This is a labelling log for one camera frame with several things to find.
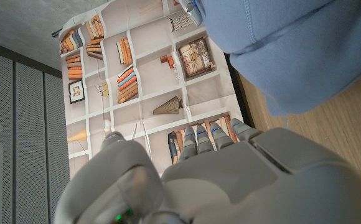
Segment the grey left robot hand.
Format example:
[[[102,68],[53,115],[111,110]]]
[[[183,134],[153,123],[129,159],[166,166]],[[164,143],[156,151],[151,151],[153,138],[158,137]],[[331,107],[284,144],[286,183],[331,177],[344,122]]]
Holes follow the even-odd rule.
[[[179,161],[159,174],[119,132],[68,183],[55,223],[361,223],[361,175],[284,128],[232,119],[187,128]]]

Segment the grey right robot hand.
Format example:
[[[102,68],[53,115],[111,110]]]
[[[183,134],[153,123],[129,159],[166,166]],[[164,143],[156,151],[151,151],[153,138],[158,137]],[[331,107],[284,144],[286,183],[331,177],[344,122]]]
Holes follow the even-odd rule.
[[[179,0],[179,3],[193,22],[197,26],[200,26],[202,23],[202,15],[197,7],[197,2],[195,0]]]

